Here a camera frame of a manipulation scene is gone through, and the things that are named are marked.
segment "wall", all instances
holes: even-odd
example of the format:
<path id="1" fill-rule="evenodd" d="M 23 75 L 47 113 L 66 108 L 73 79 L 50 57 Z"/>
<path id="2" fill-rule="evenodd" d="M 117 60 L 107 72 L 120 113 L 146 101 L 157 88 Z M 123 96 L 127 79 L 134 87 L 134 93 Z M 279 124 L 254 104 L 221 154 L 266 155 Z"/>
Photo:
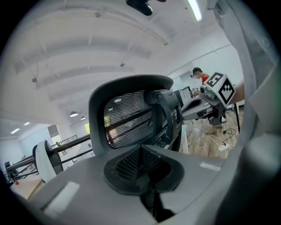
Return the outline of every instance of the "wall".
<path id="1" fill-rule="evenodd" d="M 44 140 L 47 140 L 50 145 L 52 145 L 47 127 L 36 130 L 34 133 L 20 139 L 18 142 L 22 149 L 22 153 L 28 157 L 32 155 L 33 147 Z"/>
<path id="2" fill-rule="evenodd" d="M 233 46 L 226 46 L 217 51 L 213 51 L 198 59 L 191 61 L 194 67 L 200 67 L 205 73 L 212 75 L 214 72 L 227 74 L 233 84 L 238 84 L 243 79 L 243 72 L 239 56 Z M 173 89 L 178 90 L 186 86 L 191 89 L 201 85 L 200 80 L 185 76 L 173 78 Z"/>
<path id="3" fill-rule="evenodd" d="M 23 153 L 17 139 L 0 140 L 0 166 L 5 170 L 5 162 L 17 163 L 23 157 Z"/>

